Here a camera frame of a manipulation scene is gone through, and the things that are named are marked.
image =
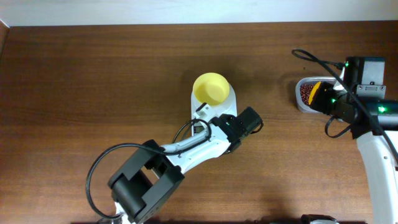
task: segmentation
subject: wooden table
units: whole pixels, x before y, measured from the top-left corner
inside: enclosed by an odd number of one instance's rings
[[[301,78],[328,74],[290,51],[332,61],[383,56],[386,97],[394,98],[397,36],[398,22],[13,27],[0,64],[1,223],[97,221],[84,191],[92,162],[121,142],[170,143],[190,118],[193,82],[206,72],[224,75],[238,111],[252,106],[265,125],[233,154],[189,171],[158,219],[317,213],[372,223],[356,142],[350,134],[328,138],[328,117],[295,103]],[[134,150],[110,154],[94,173],[93,197],[108,214],[106,183]]]

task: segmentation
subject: black cable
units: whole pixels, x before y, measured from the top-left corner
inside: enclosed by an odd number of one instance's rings
[[[184,139],[187,137],[187,134],[189,133],[189,130],[191,130],[191,128],[192,128],[193,125],[194,125],[194,124],[191,123],[191,124],[188,126],[187,130],[184,132],[184,134],[183,134],[182,137],[181,137],[181,141],[184,140]]]
[[[180,133],[182,132],[182,130],[184,130],[184,128],[187,127],[187,125],[192,124],[192,122],[193,122],[193,119],[187,121],[185,124],[183,124],[183,125],[181,126],[181,128],[179,129],[179,131],[177,131],[177,133],[175,134],[172,143],[175,143],[175,142],[176,142],[176,140],[177,140],[178,136],[180,135]]]
[[[86,178],[86,196],[87,196],[87,201],[90,204],[90,207],[94,210],[94,212],[96,212],[102,218],[107,219],[107,220],[115,220],[115,219],[120,218],[123,215],[122,213],[119,213],[119,214],[116,214],[116,215],[106,215],[106,214],[104,214],[103,212],[101,212],[95,206],[93,198],[91,197],[91,192],[90,192],[91,176],[93,175],[93,172],[94,172],[95,168],[97,167],[97,165],[100,163],[100,161],[106,155],[108,155],[110,152],[112,152],[114,150],[117,150],[117,149],[120,149],[122,147],[137,147],[139,149],[144,149],[144,150],[147,150],[147,151],[150,151],[150,152],[156,152],[158,154],[165,155],[165,156],[179,155],[179,154],[181,154],[183,152],[186,152],[186,151],[188,151],[190,149],[193,149],[194,147],[197,147],[198,145],[200,145],[200,144],[202,144],[204,142],[207,142],[211,138],[211,127],[210,127],[209,123],[207,123],[206,121],[204,121],[202,119],[193,119],[193,120],[190,120],[189,122],[187,122],[186,124],[197,123],[197,122],[202,122],[202,123],[204,123],[207,126],[208,134],[202,141],[200,141],[200,142],[198,142],[198,143],[196,143],[196,144],[194,144],[194,145],[192,145],[190,147],[187,147],[185,149],[181,149],[181,150],[178,150],[178,151],[175,151],[175,152],[164,152],[164,151],[161,151],[159,149],[155,149],[155,148],[152,148],[152,147],[149,147],[149,146],[145,146],[145,145],[142,145],[142,144],[122,143],[122,144],[117,144],[115,146],[112,146],[112,147],[108,148],[107,150],[105,150],[103,153],[101,153],[101,155],[99,155],[97,157],[97,159],[94,161],[93,165],[90,167],[90,169],[88,171],[88,174],[87,174],[87,178]]]
[[[304,56],[302,56],[302,55],[296,54],[296,52],[294,52],[294,50],[292,51],[292,54],[293,54],[294,56],[298,57],[299,59],[307,60],[307,61],[310,61],[310,62],[317,62],[317,61],[314,60],[313,58],[310,58],[310,57],[307,58],[307,57],[304,57]],[[344,63],[342,63],[342,62],[329,62],[329,61],[324,61],[324,60],[318,60],[318,61],[323,62],[323,63],[325,63],[325,64],[333,65],[333,66],[335,66],[338,70],[342,70],[343,67],[344,67]]]
[[[257,129],[256,131],[252,131],[250,134],[256,134],[256,133],[258,133],[259,131],[261,131],[261,129],[262,129],[262,127],[264,126],[264,123],[263,122],[261,122],[261,124],[260,124],[260,128],[259,129]]]
[[[347,131],[349,131],[349,130],[351,129],[351,127],[353,126],[352,124],[350,124],[350,125],[347,126],[347,128],[345,128],[344,130],[340,131],[340,133],[338,133],[338,134],[336,134],[336,135],[334,135],[334,136],[331,136],[331,135],[329,135],[328,130],[329,130],[329,126],[330,126],[331,122],[332,122],[334,119],[335,119],[334,116],[330,117],[330,119],[328,120],[328,122],[327,122],[326,125],[325,125],[325,134],[326,134],[327,136],[331,137],[331,138],[338,138],[338,137],[344,135],[344,134],[345,134]]]
[[[305,54],[306,56],[310,57],[312,62],[317,62],[319,63],[323,68],[325,68],[333,77],[336,78],[336,80],[344,87],[344,89],[347,91],[349,96],[355,101],[355,103],[358,105],[358,107],[363,111],[363,113],[368,117],[369,122],[371,126],[375,127],[384,137],[386,140],[388,146],[391,149],[392,154],[394,155],[395,160],[398,162],[398,152],[395,149],[393,143],[391,142],[390,138],[388,137],[387,133],[383,130],[381,125],[372,117],[370,112],[365,108],[365,106],[360,102],[358,97],[348,88],[348,86],[342,81],[342,79],[323,61],[319,60],[316,56],[308,53],[305,50],[302,49],[293,49],[292,54],[298,58],[304,59],[304,60],[309,60],[309,58],[303,57],[296,52],[300,52],[302,54]]]

